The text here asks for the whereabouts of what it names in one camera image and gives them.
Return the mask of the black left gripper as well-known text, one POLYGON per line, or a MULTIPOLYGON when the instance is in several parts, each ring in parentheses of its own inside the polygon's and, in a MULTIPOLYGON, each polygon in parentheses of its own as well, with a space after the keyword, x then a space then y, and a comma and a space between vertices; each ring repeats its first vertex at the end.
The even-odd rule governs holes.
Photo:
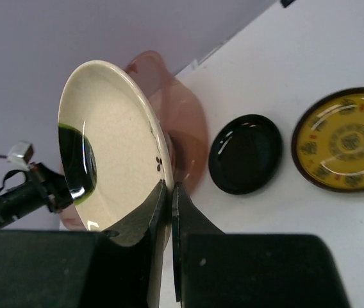
POLYGON ((28 181, 2 195, 3 214, 29 214, 42 206, 59 213, 72 204, 65 177, 42 163, 30 165, 28 181))

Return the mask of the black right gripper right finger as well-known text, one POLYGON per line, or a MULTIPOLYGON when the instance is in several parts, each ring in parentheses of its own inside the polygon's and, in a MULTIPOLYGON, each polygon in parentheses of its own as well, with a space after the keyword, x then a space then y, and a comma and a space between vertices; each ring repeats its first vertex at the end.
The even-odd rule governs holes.
POLYGON ((182 307, 348 307, 330 249, 313 234, 227 234, 181 183, 172 196, 176 300, 182 307))

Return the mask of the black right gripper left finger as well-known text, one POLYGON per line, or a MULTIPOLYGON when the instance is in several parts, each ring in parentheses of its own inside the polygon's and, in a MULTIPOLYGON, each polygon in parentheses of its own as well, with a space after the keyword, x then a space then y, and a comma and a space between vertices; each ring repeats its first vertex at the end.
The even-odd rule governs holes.
POLYGON ((0 230, 0 307, 157 307, 167 192, 103 232, 0 230))

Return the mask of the cream floral plate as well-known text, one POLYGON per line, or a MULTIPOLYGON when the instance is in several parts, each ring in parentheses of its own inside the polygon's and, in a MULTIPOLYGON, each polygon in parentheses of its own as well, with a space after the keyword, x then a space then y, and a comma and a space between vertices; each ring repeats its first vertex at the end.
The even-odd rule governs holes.
POLYGON ((77 67, 60 98, 62 168, 86 230, 103 231, 141 205, 159 181, 174 186, 160 123, 139 86, 102 60, 77 67))

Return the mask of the yellow patterned plate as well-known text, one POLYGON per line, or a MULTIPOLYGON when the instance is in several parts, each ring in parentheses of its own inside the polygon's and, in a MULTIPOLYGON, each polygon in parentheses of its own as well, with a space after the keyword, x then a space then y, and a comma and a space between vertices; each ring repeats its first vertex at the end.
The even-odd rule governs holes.
POLYGON ((332 93, 309 107, 295 126, 291 153, 313 185, 364 191, 364 87, 332 93))

